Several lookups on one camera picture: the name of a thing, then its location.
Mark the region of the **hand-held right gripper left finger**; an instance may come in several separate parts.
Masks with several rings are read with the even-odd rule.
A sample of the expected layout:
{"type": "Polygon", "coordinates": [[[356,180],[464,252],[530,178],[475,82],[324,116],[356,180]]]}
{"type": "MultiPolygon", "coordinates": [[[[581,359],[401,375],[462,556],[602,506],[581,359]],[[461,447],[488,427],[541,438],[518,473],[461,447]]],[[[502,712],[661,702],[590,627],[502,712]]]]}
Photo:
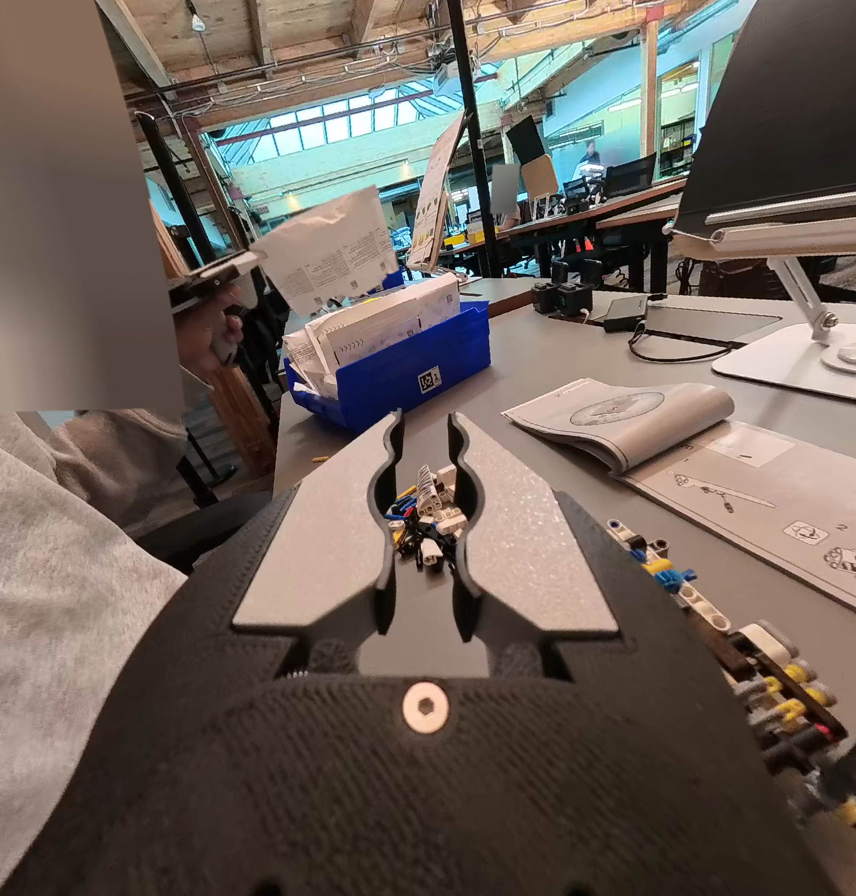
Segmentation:
{"type": "Polygon", "coordinates": [[[307,475],[235,612],[243,632],[300,639],[388,633],[396,608],[395,503],[405,422],[397,409],[307,475]]]}

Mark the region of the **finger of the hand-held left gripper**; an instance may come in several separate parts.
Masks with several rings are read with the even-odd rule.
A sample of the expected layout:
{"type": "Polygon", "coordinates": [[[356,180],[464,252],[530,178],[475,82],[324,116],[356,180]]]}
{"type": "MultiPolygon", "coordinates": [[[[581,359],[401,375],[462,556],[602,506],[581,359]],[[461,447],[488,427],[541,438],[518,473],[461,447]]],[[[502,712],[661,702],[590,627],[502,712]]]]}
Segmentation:
{"type": "Polygon", "coordinates": [[[183,313],[210,302],[221,289],[232,287],[237,278],[216,276],[211,278],[186,277],[170,282],[168,297],[171,313],[183,313]]]}
{"type": "Polygon", "coordinates": [[[225,284],[237,280],[266,260],[264,252],[236,252],[206,264],[186,276],[187,284],[225,284]]]}

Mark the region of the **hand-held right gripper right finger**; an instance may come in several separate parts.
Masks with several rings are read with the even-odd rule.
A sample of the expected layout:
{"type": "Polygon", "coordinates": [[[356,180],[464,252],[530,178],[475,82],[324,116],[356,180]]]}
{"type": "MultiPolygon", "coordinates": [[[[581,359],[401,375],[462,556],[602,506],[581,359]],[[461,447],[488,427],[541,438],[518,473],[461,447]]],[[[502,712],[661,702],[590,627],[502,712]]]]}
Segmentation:
{"type": "Polygon", "coordinates": [[[463,413],[448,417],[456,501],[453,615],[462,641],[609,640],[619,625],[554,489],[463,413]]]}

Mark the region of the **printed white paper bag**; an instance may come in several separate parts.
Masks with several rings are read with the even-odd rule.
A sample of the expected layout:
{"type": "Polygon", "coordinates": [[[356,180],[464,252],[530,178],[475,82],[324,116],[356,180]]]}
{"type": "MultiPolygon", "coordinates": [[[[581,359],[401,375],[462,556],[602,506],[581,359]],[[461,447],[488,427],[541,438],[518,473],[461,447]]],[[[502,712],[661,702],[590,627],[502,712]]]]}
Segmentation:
{"type": "Polygon", "coordinates": [[[335,298],[361,297],[400,269],[374,185],[312,207],[251,245],[297,315],[335,298]]]}

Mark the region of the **heap of mixed lego pieces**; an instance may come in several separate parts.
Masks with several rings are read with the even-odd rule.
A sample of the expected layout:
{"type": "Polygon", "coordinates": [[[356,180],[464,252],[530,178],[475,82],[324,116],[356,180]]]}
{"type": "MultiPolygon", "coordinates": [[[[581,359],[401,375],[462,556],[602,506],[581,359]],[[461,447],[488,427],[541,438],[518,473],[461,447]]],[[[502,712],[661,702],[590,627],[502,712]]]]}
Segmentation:
{"type": "Polygon", "coordinates": [[[469,521],[456,501],[456,467],[423,465],[414,485],[399,493],[384,512],[399,559],[419,572],[456,571],[457,545],[469,521]]]}

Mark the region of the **blue plastic bin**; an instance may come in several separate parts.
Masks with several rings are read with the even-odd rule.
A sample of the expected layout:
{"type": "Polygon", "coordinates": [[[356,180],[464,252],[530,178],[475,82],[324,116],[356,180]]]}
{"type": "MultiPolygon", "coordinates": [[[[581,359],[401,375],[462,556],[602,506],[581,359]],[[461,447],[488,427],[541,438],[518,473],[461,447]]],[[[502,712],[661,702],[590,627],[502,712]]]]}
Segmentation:
{"type": "Polygon", "coordinates": [[[491,364],[489,303],[463,300],[452,319],[338,369],[337,398],[310,391],[285,360],[293,401],[361,434],[392,411],[409,411],[491,364]]]}

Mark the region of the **lego instruction booklet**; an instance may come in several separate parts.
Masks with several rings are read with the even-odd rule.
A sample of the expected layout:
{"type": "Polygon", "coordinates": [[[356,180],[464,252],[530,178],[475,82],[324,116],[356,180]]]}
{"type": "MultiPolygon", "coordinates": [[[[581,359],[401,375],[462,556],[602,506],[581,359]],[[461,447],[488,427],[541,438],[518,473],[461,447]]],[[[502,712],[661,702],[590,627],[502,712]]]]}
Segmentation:
{"type": "Polygon", "coordinates": [[[712,385],[582,378],[502,416],[856,611],[856,458],[733,420],[712,385]]]}

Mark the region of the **partly built lego model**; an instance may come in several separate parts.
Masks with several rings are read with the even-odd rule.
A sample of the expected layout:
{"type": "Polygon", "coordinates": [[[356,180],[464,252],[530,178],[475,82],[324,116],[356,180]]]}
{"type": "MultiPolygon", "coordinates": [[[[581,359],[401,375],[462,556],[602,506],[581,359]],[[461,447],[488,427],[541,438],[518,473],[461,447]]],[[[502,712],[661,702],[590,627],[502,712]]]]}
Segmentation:
{"type": "Polygon", "coordinates": [[[799,779],[791,801],[796,822],[831,814],[856,829],[856,739],[846,745],[837,696],[799,649],[765,620],[734,627],[699,590],[695,573],[674,567],[665,540],[648,542],[618,519],[605,528],[671,595],[713,654],[770,776],[799,779]]]}

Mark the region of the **person's left hand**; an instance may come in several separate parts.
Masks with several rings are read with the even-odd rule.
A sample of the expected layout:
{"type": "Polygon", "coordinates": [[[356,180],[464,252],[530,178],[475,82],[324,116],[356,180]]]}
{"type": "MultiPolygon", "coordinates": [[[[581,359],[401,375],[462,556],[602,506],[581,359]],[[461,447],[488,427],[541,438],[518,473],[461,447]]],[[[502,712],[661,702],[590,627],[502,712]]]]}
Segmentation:
{"type": "Polygon", "coordinates": [[[179,363],[202,382],[225,363],[212,344],[225,343],[236,349],[243,342],[243,321],[228,309],[239,306],[242,290],[234,284],[223,286],[205,304],[190,308],[174,318],[179,363]]]}

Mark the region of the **black pole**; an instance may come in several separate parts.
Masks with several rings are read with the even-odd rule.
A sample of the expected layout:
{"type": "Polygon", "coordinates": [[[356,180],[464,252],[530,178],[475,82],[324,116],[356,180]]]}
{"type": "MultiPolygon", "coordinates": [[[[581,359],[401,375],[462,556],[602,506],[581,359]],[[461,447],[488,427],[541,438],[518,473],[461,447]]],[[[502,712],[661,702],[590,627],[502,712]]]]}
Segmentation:
{"type": "Polygon", "coordinates": [[[463,8],[460,1],[447,1],[449,28],[456,53],[460,90],[468,131],[469,148],[475,172],[478,207],[481,214],[483,245],[479,248],[479,267],[483,277],[500,278],[502,266],[496,241],[494,218],[491,212],[490,185],[481,137],[471,57],[467,43],[463,8]]]}
{"type": "Polygon", "coordinates": [[[161,173],[165,177],[165,183],[175,200],[183,223],[189,232],[201,263],[204,265],[214,263],[217,255],[210,243],[210,238],[203,227],[198,212],[184,185],[179,170],[176,167],[173,155],[160,132],[159,126],[153,116],[144,112],[135,112],[134,117],[139,124],[148,146],[154,155],[154,160],[161,173]]]}

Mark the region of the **propped board with printed sheet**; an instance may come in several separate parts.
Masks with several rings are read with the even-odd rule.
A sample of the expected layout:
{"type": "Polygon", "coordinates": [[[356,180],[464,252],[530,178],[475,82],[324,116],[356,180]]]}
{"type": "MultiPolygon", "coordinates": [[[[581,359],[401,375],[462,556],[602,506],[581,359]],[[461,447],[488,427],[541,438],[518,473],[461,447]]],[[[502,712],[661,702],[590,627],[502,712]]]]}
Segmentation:
{"type": "Polygon", "coordinates": [[[412,272],[432,273],[437,268],[449,211],[449,165],[467,126],[466,121],[465,112],[460,111],[435,142],[429,157],[407,255],[407,268],[412,272]]]}

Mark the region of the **black power adapter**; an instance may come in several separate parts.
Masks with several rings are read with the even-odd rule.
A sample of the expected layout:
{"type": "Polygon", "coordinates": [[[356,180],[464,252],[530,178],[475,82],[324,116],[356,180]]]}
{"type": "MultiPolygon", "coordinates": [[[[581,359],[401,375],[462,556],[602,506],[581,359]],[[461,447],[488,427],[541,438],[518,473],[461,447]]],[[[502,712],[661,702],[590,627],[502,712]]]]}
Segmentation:
{"type": "Polygon", "coordinates": [[[648,297],[646,295],[614,298],[607,309],[602,328],[605,333],[634,333],[646,322],[648,297]]]}

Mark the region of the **small black propped board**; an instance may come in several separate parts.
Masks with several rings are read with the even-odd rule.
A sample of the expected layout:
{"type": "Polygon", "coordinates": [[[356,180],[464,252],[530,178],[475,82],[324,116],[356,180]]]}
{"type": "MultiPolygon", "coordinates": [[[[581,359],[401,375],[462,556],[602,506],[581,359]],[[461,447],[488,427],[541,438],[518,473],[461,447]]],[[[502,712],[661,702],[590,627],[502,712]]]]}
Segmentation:
{"type": "Polygon", "coordinates": [[[552,157],[546,152],[537,124],[530,115],[507,131],[514,156],[519,163],[520,180],[530,200],[559,193],[559,180],[552,157]]]}

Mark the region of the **black wood-edged board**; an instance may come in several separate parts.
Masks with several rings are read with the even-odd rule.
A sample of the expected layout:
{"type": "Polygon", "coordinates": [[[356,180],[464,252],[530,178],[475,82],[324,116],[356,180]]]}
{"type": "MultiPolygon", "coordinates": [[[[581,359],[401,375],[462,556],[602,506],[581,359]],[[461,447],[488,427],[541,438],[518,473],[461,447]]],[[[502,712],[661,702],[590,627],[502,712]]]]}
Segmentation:
{"type": "Polygon", "coordinates": [[[672,232],[697,260],[856,254],[856,1],[759,1],[672,232]]]}

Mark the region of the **wooden post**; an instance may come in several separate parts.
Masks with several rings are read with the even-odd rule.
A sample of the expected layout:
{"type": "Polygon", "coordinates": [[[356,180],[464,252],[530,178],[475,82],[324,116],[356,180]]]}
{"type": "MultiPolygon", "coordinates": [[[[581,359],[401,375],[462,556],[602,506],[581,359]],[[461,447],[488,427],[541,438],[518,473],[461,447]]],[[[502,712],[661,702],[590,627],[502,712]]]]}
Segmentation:
{"type": "MultiPolygon", "coordinates": [[[[169,289],[171,281],[186,278],[192,269],[153,202],[149,202],[149,207],[169,289]]],[[[254,309],[258,301],[251,273],[237,280],[235,285],[241,288],[243,297],[239,306],[228,309],[228,313],[240,318],[254,309]]],[[[255,476],[266,476],[275,466],[276,437],[269,429],[267,409],[241,370],[240,351],[241,344],[234,366],[221,367],[210,375],[209,400],[245,466],[255,476]]]]}

